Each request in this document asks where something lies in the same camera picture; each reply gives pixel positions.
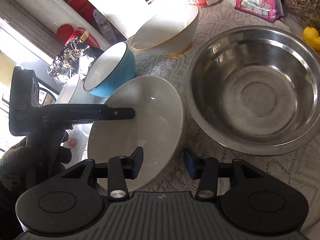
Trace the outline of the dark gloved left hand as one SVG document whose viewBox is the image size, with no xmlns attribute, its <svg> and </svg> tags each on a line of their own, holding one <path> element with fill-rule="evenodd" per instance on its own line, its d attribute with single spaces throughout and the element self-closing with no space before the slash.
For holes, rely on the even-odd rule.
<svg viewBox="0 0 320 240">
<path fill-rule="evenodd" d="M 47 162 L 37 147 L 28 148 L 26 139 L 12 146 L 1 158 L 1 208 L 8 209 L 26 189 L 26 176 L 36 169 L 36 182 L 41 183 L 65 170 L 72 159 L 71 149 L 60 146 L 53 161 Z"/>
</svg>

